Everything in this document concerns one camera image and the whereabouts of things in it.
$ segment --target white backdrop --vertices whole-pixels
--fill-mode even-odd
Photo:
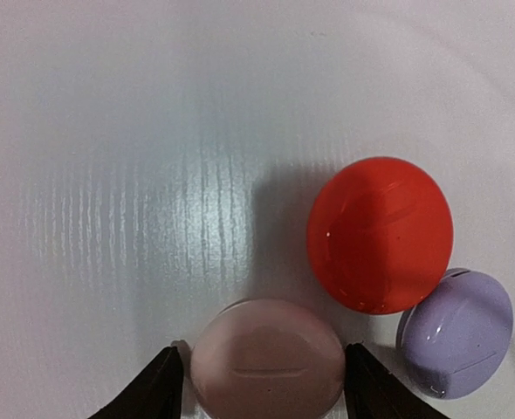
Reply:
[[[227,305],[296,301],[396,374],[398,316],[330,300],[307,211],[348,163],[429,171],[452,264],[515,311],[515,4],[0,2],[0,419],[83,419]],[[452,418],[515,418],[515,334]],[[186,417],[204,417],[187,393]],[[342,404],[329,416],[345,417]]]

